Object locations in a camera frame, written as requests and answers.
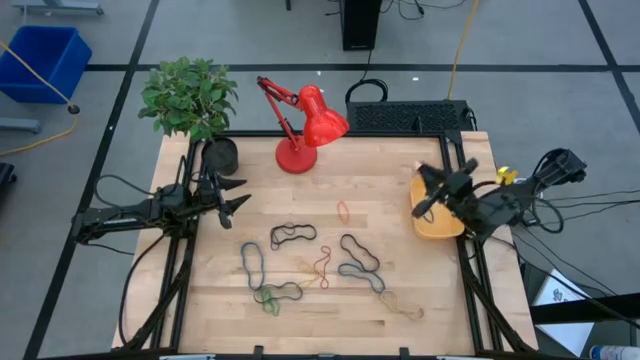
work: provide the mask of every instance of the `black floor stripe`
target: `black floor stripe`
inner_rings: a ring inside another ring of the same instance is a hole
[[[624,75],[622,75],[622,72],[621,72],[623,69],[628,69],[627,71],[629,72],[631,72],[631,69],[637,70],[638,66],[635,66],[635,65],[624,66],[624,67],[618,66],[618,63],[616,62],[616,59],[613,56],[613,53],[611,52],[611,48],[609,47],[609,44],[607,44],[607,40],[604,38],[604,34],[600,29],[600,25],[598,25],[598,21],[596,20],[596,17],[593,14],[591,7],[589,6],[589,3],[587,2],[587,0],[578,0],[578,2],[580,3],[582,12],[584,12],[584,16],[587,18],[589,27],[591,27],[593,36],[596,38],[596,42],[600,47],[600,51],[602,51],[602,55],[607,61],[607,65],[609,65],[609,67],[611,68],[613,79],[615,80],[616,85],[618,86],[618,90],[620,91],[620,95],[622,96],[624,103],[627,105],[629,114],[631,114],[631,118],[633,119],[633,122],[636,124],[636,128],[640,132],[640,110],[638,109],[638,104],[636,103],[636,99],[633,96],[633,93],[631,93],[631,90],[629,90],[629,85],[627,84],[627,81],[625,80]]]
[[[235,64],[228,65],[229,71],[364,71],[367,64]],[[159,68],[158,64],[139,64],[136,71],[149,71]],[[371,64],[369,71],[426,71],[426,72],[450,72],[451,64]],[[640,65],[628,65],[629,72],[640,72]],[[124,64],[90,64],[85,71],[126,71],[128,65]],[[599,73],[610,71],[609,65],[506,65],[506,64],[461,64],[459,72],[525,72],[525,73]]]
[[[147,9],[147,15],[144,18],[142,28],[140,29],[140,33],[138,34],[138,39],[133,49],[133,53],[131,54],[129,65],[127,66],[124,79],[122,81],[122,84],[120,85],[120,90],[118,91],[113,109],[111,110],[111,115],[109,116],[107,126],[102,136],[102,140],[100,141],[100,146],[98,147],[96,158],[93,161],[93,165],[91,166],[89,178],[87,179],[84,191],[82,192],[80,204],[78,204],[76,213],[84,211],[91,204],[91,200],[93,198],[93,184],[102,172],[102,167],[107,157],[109,145],[111,144],[113,133],[115,132],[120,114],[122,113],[122,106],[127,98],[129,88],[131,87],[131,80],[136,72],[136,65],[138,64],[138,61],[140,61],[140,55],[142,54],[144,43],[147,40],[149,29],[151,28],[151,23],[153,22],[156,9],[158,8],[158,3],[159,0],[152,0],[149,4],[149,8]],[[31,333],[31,338],[29,339],[29,343],[24,353],[24,359],[36,359],[38,357],[38,354],[40,353],[40,348],[42,346],[44,337],[46,336],[47,328],[49,327],[49,323],[51,321],[51,316],[53,315],[53,311],[55,310],[56,304],[58,302],[58,297],[60,296],[62,285],[64,284],[65,277],[67,276],[67,271],[69,270],[69,265],[71,264],[71,259],[73,258],[75,248],[75,239],[71,236],[71,233],[69,233],[62,249],[60,259],[58,260],[58,265],[56,266],[56,270],[53,274],[51,284],[49,285],[49,289],[44,298],[42,308],[40,309],[40,313],[38,314],[33,332]]]

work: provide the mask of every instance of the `lamp arm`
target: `lamp arm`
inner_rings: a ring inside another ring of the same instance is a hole
[[[258,86],[260,86],[260,88],[264,91],[264,95],[267,97],[267,100],[269,101],[273,112],[276,113],[282,130],[284,130],[289,140],[291,140],[291,142],[296,147],[296,150],[298,150],[298,142],[296,141],[296,137],[293,134],[293,129],[291,128],[291,125],[289,124],[287,119],[282,115],[280,109],[278,109],[278,105],[275,102],[275,100],[283,101],[285,104],[290,105],[298,109],[299,111],[302,111],[302,108],[300,108],[300,106],[298,105],[298,95],[274,84],[271,80],[261,76],[258,76],[257,83]]]

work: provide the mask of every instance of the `potted plant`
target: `potted plant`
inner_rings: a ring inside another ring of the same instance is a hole
[[[238,94],[235,81],[227,79],[227,68],[212,71],[213,60],[183,56],[175,62],[161,62],[160,70],[152,69],[142,91],[145,107],[138,117],[155,118],[153,130],[162,129],[171,136],[178,132],[191,141],[208,140],[203,150],[207,163],[222,175],[238,168],[238,148],[229,138],[217,136],[229,128],[229,114],[236,111],[228,101]]]

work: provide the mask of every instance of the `black cable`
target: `black cable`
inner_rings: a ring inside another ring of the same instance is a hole
[[[122,320],[124,315],[124,305],[127,299],[127,292],[129,291],[129,281],[131,281],[131,276],[133,275],[133,271],[136,269],[140,260],[145,257],[162,239],[165,238],[166,233],[163,232],[159,238],[157,238],[148,248],[146,248],[140,256],[133,262],[131,265],[131,269],[129,269],[129,273],[127,274],[127,278],[124,281],[124,288],[122,289],[122,297],[120,298],[120,310],[118,312],[118,335],[120,336],[120,341],[122,341],[122,345],[127,343],[127,339],[124,336],[124,328],[122,327]]]
[[[553,198],[553,199],[548,199],[548,200],[550,200],[550,201],[564,201],[564,200],[590,199],[590,198],[600,197],[600,196],[608,196],[608,195],[616,195],[616,194],[636,194],[636,193],[639,193],[639,192],[640,192],[640,189],[637,189],[637,190],[623,190],[623,191],[614,191],[614,192],[609,192],[609,193],[600,193],[600,194],[592,194],[592,195],[585,195],[585,196],[568,196],[568,197]]]
[[[558,221],[557,221],[558,228],[557,229],[551,229],[551,228],[547,227],[545,225],[545,223],[543,223],[542,220],[540,220],[540,216],[538,216],[538,207],[536,206],[536,202],[538,202],[538,201],[543,203],[543,204],[545,204],[558,217]],[[565,221],[565,219],[562,217],[562,214],[560,213],[560,210],[558,210],[558,208],[556,206],[554,206],[549,200],[534,196],[533,201],[531,202],[531,213],[533,214],[533,218],[536,219],[536,222],[537,222],[538,226],[540,226],[540,228],[542,230],[544,230],[544,231],[546,231],[548,233],[551,233],[551,234],[559,234],[559,233],[562,232],[562,230],[564,230],[564,221]]]
[[[112,247],[107,246],[107,245],[102,245],[102,244],[81,244],[81,245],[84,245],[84,246],[95,246],[95,247],[111,250],[113,252],[117,252],[118,254],[122,254],[122,255],[131,255],[131,256],[134,255],[132,252],[118,250],[118,249],[112,248]]]
[[[186,169],[187,166],[187,159],[183,156],[180,157],[180,163],[178,164],[178,171],[176,172],[176,178],[173,182],[173,187],[171,188],[171,190],[169,190],[166,194],[164,195],[171,195],[173,194],[176,189],[178,188],[178,186],[180,185],[180,173],[182,172],[182,168]],[[114,204],[112,202],[109,202],[107,200],[105,200],[101,195],[100,192],[98,191],[98,185],[100,184],[100,181],[102,181],[103,179],[107,179],[107,178],[111,178],[111,179],[115,179],[118,180],[120,182],[122,182],[123,184],[129,186],[130,188],[138,191],[141,194],[147,195],[147,196],[154,196],[155,194],[152,192],[149,192],[147,190],[144,190],[138,186],[136,186],[135,184],[131,183],[130,181],[122,178],[121,176],[118,175],[113,175],[113,174],[106,174],[106,175],[102,175],[100,177],[98,177],[98,179],[96,179],[96,182],[94,183],[93,186],[93,193],[96,196],[96,199],[98,199],[98,201],[100,201],[101,203],[107,205],[107,206],[111,206],[111,207],[115,207],[115,208],[121,208],[122,206]]]
[[[380,10],[380,14],[386,14],[387,12],[389,12],[389,9],[391,9],[391,6],[393,6],[394,2],[395,2],[395,0],[391,0],[389,2],[389,6],[387,6],[387,8],[385,10]]]
[[[629,205],[629,204],[635,204],[635,203],[621,203],[621,204],[613,204],[613,205],[611,205],[611,206],[607,206],[607,207],[602,208],[602,209],[600,209],[600,210],[589,211],[589,212],[584,213],[584,214],[580,214],[580,215],[575,215],[575,216],[569,216],[569,217],[566,217],[566,218],[564,219],[564,221],[569,221],[569,220],[579,219],[579,218],[582,218],[582,217],[585,217],[585,216],[588,216],[588,215],[593,215],[593,214],[601,213],[601,212],[603,212],[603,211],[606,211],[606,210],[612,209],[612,208],[617,207],[617,206]]]
[[[340,2],[340,0],[327,0],[327,2],[339,3],[339,2]],[[324,16],[338,15],[338,14],[340,14],[340,13],[341,13],[341,11],[340,11],[340,10],[338,10],[338,11],[335,11],[335,12],[332,12],[332,13],[325,13],[325,14],[324,14]]]
[[[577,203],[577,204],[571,204],[571,205],[555,205],[556,208],[558,209],[569,209],[569,208],[574,208],[574,207],[578,207],[578,206],[593,206],[593,205],[612,205],[612,204],[636,204],[636,203],[640,203],[640,199],[632,199],[632,200],[620,200],[620,201],[602,201],[602,202],[583,202],[583,203]]]
[[[359,88],[362,85],[365,84],[369,84],[369,85],[375,85],[377,87],[380,88],[380,90],[382,90],[382,97],[380,98],[380,102],[383,101],[387,101],[387,98],[389,97],[389,86],[387,86],[387,83],[384,82],[381,79],[366,79],[365,77],[367,76],[367,73],[369,72],[369,66],[371,65],[371,54],[373,53],[373,49],[369,50],[369,57],[367,58],[367,66],[364,69],[364,74],[362,74],[362,77],[360,78],[360,80],[353,84],[349,90],[347,90],[347,93],[344,96],[344,103],[345,104],[349,104],[351,102],[351,93]]]
[[[373,53],[373,49],[369,50],[369,56],[367,57],[367,67],[364,68],[364,74],[360,78],[360,81],[364,80],[367,77],[367,72],[369,72],[369,66],[371,65],[371,54]]]
[[[539,254],[543,255],[543,254],[542,254],[538,249],[536,249],[536,248],[535,248],[535,246],[533,246],[533,245],[529,244],[528,242],[526,242],[522,237],[520,237],[519,235],[517,235],[517,234],[515,234],[515,233],[514,233],[514,235],[516,235],[516,236],[517,236],[517,237],[518,237],[518,238],[519,238],[519,239],[520,239],[524,244],[528,245],[528,246],[529,246],[529,247],[531,247],[532,249],[534,249],[534,250],[538,251],[538,253],[539,253]],[[597,300],[595,300],[595,299],[592,299],[592,298],[590,298],[589,296],[584,295],[583,293],[581,293],[581,292],[577,291],[576,289],[574,289],[572,286],[570,286],[569,284],[567,284],[567,283],[566,283],[566,282],[564,282],[563,280],[559,279],[557,276],[552,275],[551,273],[549,273],[549,272],[547,272],[547,271],[545,271],[545,270],[542,270],[542,269],[540,269],[539,267],[537,267],[537,266],[533,265],[531,262],[527,261],[525,258],[523,258],[522,256],[520,256],[519,254],[518,254],[518,256],[519,256],[519,257],[520,257],[524,262],[526,262],[527,264],[529,264],[529,265],[533,266],[534,268],[538,269],[539,271],[541,271],[541,272],[542,272],[542,273],[544,273],[545,275],[552,277],[552,278],[553,278],[553,279],[555,279],[557,282],[559,282],[560,284],[562,284],[564,287],[566,287],[567,289],[569,289],[571,292],[573,292],[574,294],[576,294],[576,295],[580,296],[581,298],[585,299],[587,302],[591,303],[592,305],[594,305],[594,306],[598,307],[600,310],[602,310],[602,311],[606,312],[607,314],[611,315],[612,317],[615,317],[615,318],[617,318],[617,319],[619,319],[619,320],[622,320],[622,321],[624,321],[624,322],[628,323],[629,325],[631,325],[632,327],[634,327],[634,328],[636,328],[636,329],[640,329],[640,325],[638,325],[634,320],[632,320],[632,319],[630,319],[630,318],[628,318],[628,317],[626,317],[626,316],[624,316],[624,315],[620,314],[619,312],[617,312],[617,311],[615,311],[615,310],[613,310],[613,309],[609,308],[608,306],[603,305],[601,302],[599,302],[599,301],[597,301]],[[548,257],[546,257],[546,256],[544,256],[544,255],[543,255],[543,257],[544,257],[547,261],[549,261],[549,263],[551,264],[551,266],[553,266],[554,268],[556,267],[556,266],[554,265],[554,263],[553,263],[551,260],[549,260],[549,258],[548,258]],[[599,283],[600,285],[602,285],[605,289],[607,289],[607,290],[611,291],[611,293],[612,293],[612,294],[617,295],[614,291],[612,291],[612,290],[611,290],[611,289],[609,289],[608,287],[604,286],[602,283],[600,283],[600,282],[598,282],[598,283]]]
[[[474,184],[471,190],[476,191],[483,186],[489,186],[489,185],[498,185],[498,183],[496,183],[495,181],[481,181],[477,184]]]
[[[540,240],[540,238],[538,238],[534,233],[532,233],[531,230],[527,229],[526,227],[523,227],[523,229],[526,232],[528,232],[529,235],[531,235],[531,237],[533,237],[535,240],[537,240],[540,243],[540,245],[542,245],[545,249],[547,249],[547,251],[549,251],[553,256],[555,256],[558,260],[560,260],[560,262],[562,262],[563,264],[569,266],[570,268],[574,269],[575,271],[581,273],[582,275],[584,275],[585,277],[587,277],[591,281],[595,282],[596,284],[598,284],[598,285],[602,286],[603,288],[607,289],[608,291],[610,291],[612,294],[615,294],[615,291],[611,290],[608,286],[606,286],[605,284],[603,284],[600,281],[596,280],[591,275],[589,275],[586,272],[580,270],[579,268],[577,268],[573,264],[569,263],[568,261],[566,261],[566,260],[562,259],[560,256],[558,256],[558,254],[556,254],[553,250],[551,250],[551,248],[549,246],[547,246],[547,244],[545,244],[542,240]]]
[[[516,234],[516,233],[513,233],[513,232],[512,232],[512,235],[516,236],[518,239],[520,239],[520,241],[523,241],[523,240],[522,240],[522,238],[521,238],[518,234]],[[493,236],[493,235],[489,236],[489,238],[491,238],[491,239],[493,239],[493,240],[498,240],[498,241],[500,241],[500,242],[503,242],[504,244],[509,245],[509,246],[510,246],[513,250],[515,250],[516,252],[518,251],[518,248],[517,248],[514,244],[512,244],[511,242],[509,242],[509,241],[507,241],[507,240],[505,240],[505,239],[500,239],[500,238],[495,237],[495,236]],[[540,250],[538,250],[537,248],[533,247],[533,246],[532,246],[531,244],[529,244],[529,243],[525,243],[525,245],[527,245],[527,246],[529,246],[529,247],[532,247],[532,248],[533,248],[533,250],[535,250],[538,254],[540,254],[540,256],[542,256],[545,260],[547,260],[549,263],[551,263],[551,264],[553,265],[553,262],[551,261],[551,259],[549,259],[549,258],[548,258],[544,253],[542,253]],[[519,257],[520,259],[522,259],[522,260],[523,260],[524,262],[526,262],[527,264],[531,264],[529,261],[527,261],[526,259],[524,259],[524,258],[523,258],[519,253],[517,253],[517,255],[518,255],[518,257]],[[576,282],[576,281],[573,281],[573,280],[572,280],[571,282],[572,282],[572,283],[574,283],[574,284],[576,284],[576,285],[578,285],[578,286],[580,286],[580,287],[582,287],[582,288],[587,288],[587,289],[595,290],[595,291],[597,291],[597,292],[601,293],[601,294],[602,294],[602,295],[604,295],[604,296],[609,296],[609,295],[618,295],[618,294],[616,294],[616,293],[606,292],[606,291],[604,291],[604,290],[602,290],[602,289],[599,289],[599,288],[597,288],[597,287],[590,286],[590,285],[586,285],[586,284],[583,284],[583,283],[579,283],[579,282]]]
[[[391,0],[389,2],[389,6],[387,6],[387,8],[384,9],[384,10],[380,10],[380,13],[381,14],[386,14],[387,12],[389,12],[389,9],[391,9],[391,6],[393,6],[393,3],[395,1],[396,0]],[[406,0],[397,0],[397,1],[398,1],[398,8],[400,7],[400,3],[405,3],[405,4],[409,4],[409,5],[416,5],[418,7],[418,9],[422,9],[422,7],[429,7],[429,8],[433,8],[433,9],[447,10],[447,9],[453,9],[455,7],[461,6],[467,0],[460,0],[459,2],[457,2],[457,3],[453,4],[453,5],[449,5],[449,6],[425,4],[425,3],[418,2],[417,0],[414,0],[413,2],[406,1]],[[418,10],[418,11],[422,14],[422,17],[424,17],[424,9],[422,9],[422,11],[420,11],[420,10]],[[418,20],[418,19],[421,19],[422,17],[416,18],[416,19],[409,18],[407,20]]]
[[[403,18],[405,20],[420,20],[420,19],[424,18],[424,9],[420,6],[420,4],[418,4],[417,0],[414,0],[414,2],[415,2],[415,5],[418,7],[418,12],[420,13],[420,15],[410,18],[408,16],[405,16],[402,13],[402,3],[403,3],[403,1],[400,1],[400,0],[398,1],[398,14],[400,14],[401,18]]]
[[[411,4],[411,2],[406,1],[406,0],[398,0],[398,1],[403,2],[405,4]],[[434,8],[434,9],[440,9],[440,10],[447,10],[447,9],[453,9],[454,7],[458,7],[458,6],[462,5],[462,4],[464,4],[466,1],[467,0],[461,0],[461,1],[459,1],[459,2],[457,2],[455,4],[453,4],[453,5],[449,5],[449,6],[425,4],[425,3],[421,3],[421,2],[418,2],[418,1],[415,1],[415,0],[414,0],[414,3],[416,3],[417,5],[420,5],[420,6],[424,6],[424,7],[430,7],[430,8]]]
[[[141,194],[153,196],[152,192],[143,190],[143,189],[139,188],[138,186],[134,185],[133,183],[125,180],[124,178],[122,178],[122,177],[120,177],[118,175],[106,174],[106,175],[100,176],[96,180],[95,185],[93,187],[93,193],[95,194],[96,199],[98,199],[98,201],[100,201],[101,203],[103,203],[103,204],[105,204],[107,206],[111,206],[111,207],[115,207],[115,208],[120,208],[121,207],[120,205],[116,205],[116,204],[114,204],[112,202],[109,202],[109,201],[103,199],[102,196],[100,195],[100,192],[98,191],[98,184],[100,184],[100,181],[102,181],[103,179],[107,179],[107,178],[118,180],[118,181],[122,182],[123,184],[128,185],[130,188],[138,191]]]

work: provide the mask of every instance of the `metal stand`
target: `metal stand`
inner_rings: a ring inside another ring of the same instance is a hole
[[[97,15],[104,15],[104,10],[97,2],[86,1],[66,1],[66,0],[42,0],[42,4],[34,4],[34,1],[29,0],[13,0],[11,5],[19,7],[22,10],[77,10],[77,11],[90,11]]]
[[[41,129],[40,120],[0,118],[0,130],[31,131],[37,134]]]

